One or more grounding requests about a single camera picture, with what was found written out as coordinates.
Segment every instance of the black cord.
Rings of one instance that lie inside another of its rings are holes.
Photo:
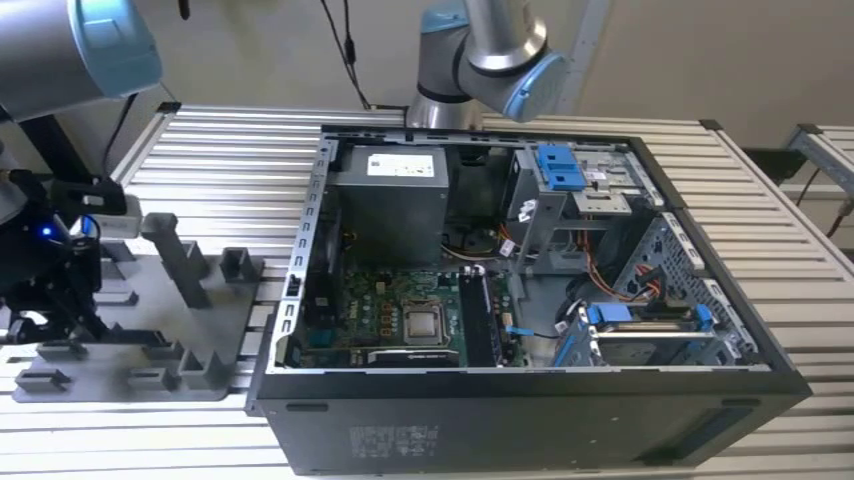
[[[801,201],[803,200],[806,191],[810,189],[810,185],[813,185],[813,180],[815,180],[815,177],[818,177],[818,172],[821,171],[822,171],[821,168],[817,168],[815,171],[813,172],[813,175],[810,176],[810,179],[806,181],[806,184],[803,185],[803,190],[801,190],[801,195],[798,195],[798,201],[795,202],[797,206],[801,206]]]
[[[359,101],[362,102],[362,108],[366,110],[371,109],[371,103],[368,102],[364,93],[362,92],[362,87],[359,85],[359,79],[356,77],[356,69],[350,64],[347,59],[347,55],[344,54],[344,48],[341,47],[341,40],[337,36],[337,28],[335,27],[335,20],[332,19],[332,12],[329,12],[329,6],[325,3],[325,0],[320,0],[320,4],[323,5],[323,11],[325,12],[325,18],[329,22],[329,28],[332,29],[332,36],[335,37],[335,46],[337,47],[337,53],[341,56],[341,62],[344,62],[344,70],[347,70],[347,77],[350,78],[350,83],[352,83],[352,87],[356,89],[356,94],[359,95]],[[350,17],[350,4],[344,4],[344,14]]]
[[[121,107],[121,113],[119,114],[119,123],[116,124],[116,129],[112,131],[112,135],[109,136],[109,141],[107,142],[107,148],[104,149],[104,158],[101,159],[101,175],[104,177],[109,175],[109,151],[112,150],[112,146],[116,143],[116,138],[119,137],[119,132],[121,132],[121,127],[124,126],[124,121],[128,118],[131,107],[133,107],[133,102],[136,102],[136,97],[137,94],[135,93],[124,100],[124,106]]]
[[[177,0],[177,12],[183,20],[189,20],[189,0]]]
[[[830,230],[827,230],[827,238],[833,237],[833,234],[839,230],[839,225],[842,224],[842,219],[845,217],[842,215],[837,215],[837,219],[833,221],[833,225],[830,226]]]
[[[648,292],[650,290],[652,290],[652,287],[650,287],[648,285],[646,287],[643,287],[643,289],[640,289],[640,291],[638,292],[638,294],[631,297],[631,302],[634,302],[638,298],[640,298],[640,295],[643,295],[646,292]]]
[[[350,34],[350,0],[344,0],[344,53],[347,55],[347,63],[352,69],[355,76],[356,73],[356,44],[352,41],[352,35]]]

